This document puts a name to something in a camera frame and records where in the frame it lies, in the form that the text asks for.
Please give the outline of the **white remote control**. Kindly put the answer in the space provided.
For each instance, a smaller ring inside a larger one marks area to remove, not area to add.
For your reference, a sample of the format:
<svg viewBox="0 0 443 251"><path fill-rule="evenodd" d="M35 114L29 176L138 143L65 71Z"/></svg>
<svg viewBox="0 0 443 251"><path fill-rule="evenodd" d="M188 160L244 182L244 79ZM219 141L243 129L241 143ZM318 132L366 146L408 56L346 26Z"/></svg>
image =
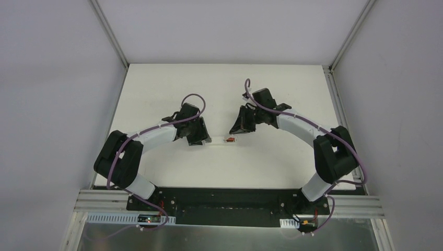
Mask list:
<svg viewBox="0 0 443 251"><path fill-rule="evenodd" d="M234 137L234 136L214 136L211 137L209 141L205 141L204 144L209 146L233 146L239 142L237 137L234 137L236 139L234 143L225 142L224 139L227 139L229 137Z"/></svg>

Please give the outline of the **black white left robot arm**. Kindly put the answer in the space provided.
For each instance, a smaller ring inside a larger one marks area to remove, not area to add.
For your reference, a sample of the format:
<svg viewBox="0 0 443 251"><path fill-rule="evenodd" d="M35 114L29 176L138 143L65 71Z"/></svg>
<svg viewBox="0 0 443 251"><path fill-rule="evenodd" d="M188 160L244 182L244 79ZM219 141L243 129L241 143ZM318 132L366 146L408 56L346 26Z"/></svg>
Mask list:
<svg viewBox="0 0 443 251"><path fill-rule="evenodd" d="M160 189L139 174L142 155L181 138L190 146L209 142L211 139L200 114L198 107L185 102L179 111L151 128L133 133L112 131L94 163L94 171L110 178L118 188L139 196L139 204L146 211L156 210Z"/></svg>

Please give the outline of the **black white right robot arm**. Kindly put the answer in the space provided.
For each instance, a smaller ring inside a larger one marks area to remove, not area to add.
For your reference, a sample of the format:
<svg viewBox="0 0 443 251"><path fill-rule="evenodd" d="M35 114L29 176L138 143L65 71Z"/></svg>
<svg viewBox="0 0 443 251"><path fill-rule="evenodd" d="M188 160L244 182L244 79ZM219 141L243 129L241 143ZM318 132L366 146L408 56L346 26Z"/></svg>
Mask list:
<svg viewBox="0 0 443 251"><path fill-rule="evenodd" d="M246 87L243 98L247 103L240 106L230 134L251 133L256 131L258 124L265 123L296 136L313 148L315 173L296 194L294 206L299 212L310 214L314 211L317 201L359 166L345 127L327 130L297 113L290 105L277 104L267 88L251 93Z"/></svg>

